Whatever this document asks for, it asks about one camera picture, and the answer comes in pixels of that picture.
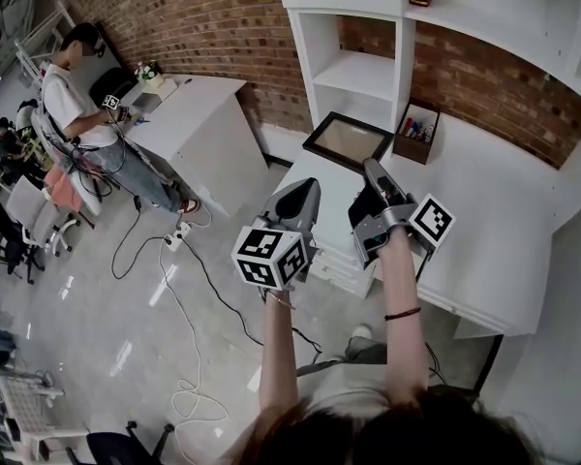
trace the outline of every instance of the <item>black bracelet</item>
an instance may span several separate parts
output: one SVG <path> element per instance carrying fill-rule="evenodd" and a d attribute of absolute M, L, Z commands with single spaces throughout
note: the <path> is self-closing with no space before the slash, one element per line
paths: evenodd
<path fill-rule="evenodd" d="M 403 317 L 408 317 L 409 315 L 414 315 L 416 313 L 419 313 L 420 310 L 421 310 L 421 307 L 418 306 L 417 308 L 412 308 L 411 310 L 407 310 L 406 312 L 403 312 L 402 314 L 386 315 L 385 320 L 386 321 L 393 321 L 395 319 L 402 319 Z"/>

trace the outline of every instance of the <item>white tile floor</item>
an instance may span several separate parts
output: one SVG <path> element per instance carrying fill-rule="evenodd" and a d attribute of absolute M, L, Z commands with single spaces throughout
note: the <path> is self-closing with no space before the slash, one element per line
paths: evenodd
<path fill-rule="evenodd" d="M 275 189 L 285 170 L 272 166 L 251 201 L 232 219 L 214 215 L 207 229 L 193 230 L 187 240 L 204 261 L 220 295 L 243 313 L 250 332 L 261 339 L 262 303 L 254 288 L 244 285 L 230 260 L 241 226 L 249 224 Z M 168 290 L 159 295 L 163 275 L 158 266 L 159 240 L 140 253 L 133 270 L 121 281 L 110 273 L 112 255 L 136 219 L 129 195 L 110 197 L 93 231 L 82 225 L 69 239 L 72 254 L 45 257 L 46 271 L 36 284 L 7 276 L 0 265 L 0 327 L 17 336 L 19 367 L 50 370 L 66 397 L 54 411 L 65 424 L 83 423 L 91 430 L 118 430 L 129 419 L 139 423 L 142 441 L 152 449 L 165 423 L 181 421 L 170 398 L 180 379 L 197 379 L 197 357 L 189 327 Z M 197 217 L 204 220 L 201 212 Z M 171 233 L 176 219 L 162 209 L 144 208 L 140 221 L 116 259 L 122 272 L 149 236 Z M 220 400 L 229 419 L 182 427 L 177 438 L 198 463 L 224 450 L 254 418 L 257 396 L 251 388 L 260 367 L 260 347 L 243 333 L 237 316 L 214 295 L 199 263 L 186 246 L 172 254 L 163 248 L 170 284 L 196 327 L 202 356 L 201 392 Z M 297 288 L 295 326 L 322 344 L 325 355 L 344 351 L 359 323 L 383 336 L 381 284 L 365 300 L 310 278 Z M 491 339 L 454 341 L 457 319 L 423 305 L 426 339 L 441 360 L 448 382 L 473 386 L 490 349 Z M 313 349 L 296 338 L 297 364 L 309 363 Z M 190 396 L 177 399 L 188 411 Z M 201 402 L 195 417 L 223 413 Z M 168 440 L 166 463 L 184 463 L 174 439 Z"/>

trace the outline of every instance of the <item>power strip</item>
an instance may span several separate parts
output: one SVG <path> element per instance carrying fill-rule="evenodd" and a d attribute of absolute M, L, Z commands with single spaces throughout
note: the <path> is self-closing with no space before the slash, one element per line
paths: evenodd
<path fill-rule="evenodd" d="M 166 246 L 172 253 L 178 250 L 181 241 L 187 237 L 187 234 L 189 234 L 191 229 L 192 227 L 187 222 L 181 222 L 179 229 L 177 229 L 173 235 L 166 234 Z"/>

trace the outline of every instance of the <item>white desk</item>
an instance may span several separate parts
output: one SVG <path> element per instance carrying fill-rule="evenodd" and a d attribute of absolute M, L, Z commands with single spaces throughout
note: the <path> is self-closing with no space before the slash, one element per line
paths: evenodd
<path fill-rule="evenodd" d="M 432 193 L 457 217 L 422 273 L 419 297 L 492 331 L 535 332 L 551 254 L 557 172 L 448 115 L 442 115 L 433 150 L 427 166 L 397 155 L 382 160 L 404 191 L 418 201 Z M 278 189 L 305 177 L 315 177 L 322 191 L 313 233 L 323 254 L 311 272 L 364 296 L 369 279 L 359 270 L 347 214 L 363 179 L 303 151 Z M 381 278 L 380 265 L 371 266 L 374 274 L 370 267 L 367 272 Z M 350 279 L 344 281 L 343 274 Z"/>
<path fill-rule="evenodd" d="M 267 166 L 234 94 L 238 79 L 172 76 L 178 88 L 149 122 L 128 126 L 126 136 L 168 163 L 208 205 L 233 215 L 264 180 Z M 123 99 L 130 105 L 137 85 Z"/>

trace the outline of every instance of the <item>brick wall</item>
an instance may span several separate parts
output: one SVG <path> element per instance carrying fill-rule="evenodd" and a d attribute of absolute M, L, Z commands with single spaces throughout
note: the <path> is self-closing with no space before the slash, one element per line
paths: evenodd
<path fill-rule="evenodd" d="M 37 19 L 55 0 L 39 0 Z M 291 27 L 281 0 L 62 0 L 76 20 L 99 20 L 123 60 L 156 59 L 165 72 L 249 82 L 248 116 L 311 132 Z"/>
<path fill-rule="evenodd" d="M 55 0 L 39 0 L 38 17 Z M 135 68 L 242 78 L 249 117 L 310 132 L 312 122 L 281 0 L 63 0 L 79 20 L 100 20 Z M 341 47 L 393 56 L 391 22 L 339 17 Z M 419 22 L 412 94 L 560 167 L 581 138 L 581 98 L 497 47 Z"/>

